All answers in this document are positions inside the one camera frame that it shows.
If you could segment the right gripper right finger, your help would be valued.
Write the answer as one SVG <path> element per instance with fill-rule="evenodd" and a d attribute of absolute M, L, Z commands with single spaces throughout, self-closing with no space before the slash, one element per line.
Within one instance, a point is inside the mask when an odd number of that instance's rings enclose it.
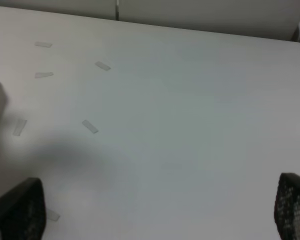
<path fill-rule="evenodd" d="M 274 222 L 282 240 L 300 240 L 300 176 L 295 173 L 279 177 Z"/>

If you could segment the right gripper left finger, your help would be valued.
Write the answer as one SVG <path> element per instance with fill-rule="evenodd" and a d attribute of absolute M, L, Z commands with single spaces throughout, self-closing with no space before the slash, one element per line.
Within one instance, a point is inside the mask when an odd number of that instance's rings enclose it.
<path fill-rule="evenodd" d="M 0 240 L 40 240 L 47 223 L 42 181 L 30 177 L 0 197 Z"/>

